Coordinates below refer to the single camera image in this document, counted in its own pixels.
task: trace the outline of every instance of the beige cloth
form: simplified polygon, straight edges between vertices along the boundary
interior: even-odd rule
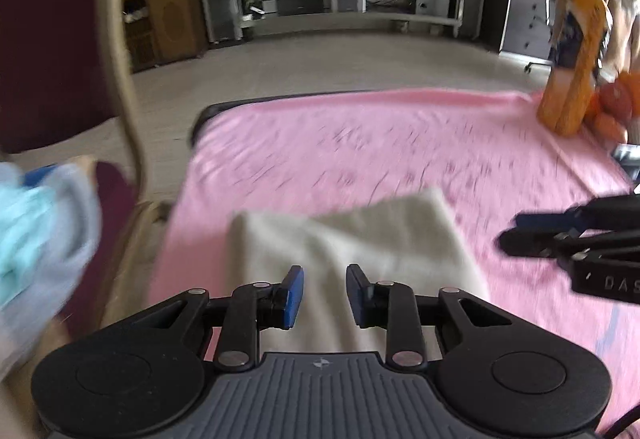
[[[46,437],[31,397],[31,376],[45,356],[69,343],[65,324],[53,318],[47,325],[31,358],[20,368],[12,371],[0,383],[0,437],[30,439]]]
[[[609,47],[602,67],[615,79],[622,71],[640,72],[640,0],[604,0],[613,17]],[[562,33],[567,0],[556,0],[556,23],[551,39],[555,45]]]
[[[488,299],[484,277],[438,189],[316,218],[242,213],[228,242],[229,288],[279,282],[293,264],[305,272],[293,329],[263,331],[263,352],[384,352],[384,331],[354,324],[344,280],[350,263],[358,263],[372,282],[398,281],[415,294],[437,295],[441,287],[455,286]],[[427,345],[430,358],[439,357],[433,334]]]

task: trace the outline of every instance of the black cabinet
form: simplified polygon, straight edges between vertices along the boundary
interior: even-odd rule
[[[484,0],[480,40],[490,49],[548,59],[554,0]]]

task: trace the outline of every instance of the tiled floor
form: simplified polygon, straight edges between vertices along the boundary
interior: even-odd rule
[[[329,32],[258,38],[134,75],[149,196],[175,198],[190,156],[188,134],[206,106],[259,96],[411,86],[531,92],[547,72],[471,44],[385,32]],[[128,168],[117,123],[68,142],[15,156],[26,169],[78,154]]]

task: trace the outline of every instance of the orange stuffed toy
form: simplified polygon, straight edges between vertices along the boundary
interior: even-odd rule
[[[623,72],[603,85],[591,96],[584,120],[606,140],[640,145],[640,74]]]

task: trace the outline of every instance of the chair backrest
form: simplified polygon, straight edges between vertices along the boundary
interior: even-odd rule
[[[120,0],[0,0],[4,152],[52,145],[117,116],[142,192],[134,112]]]

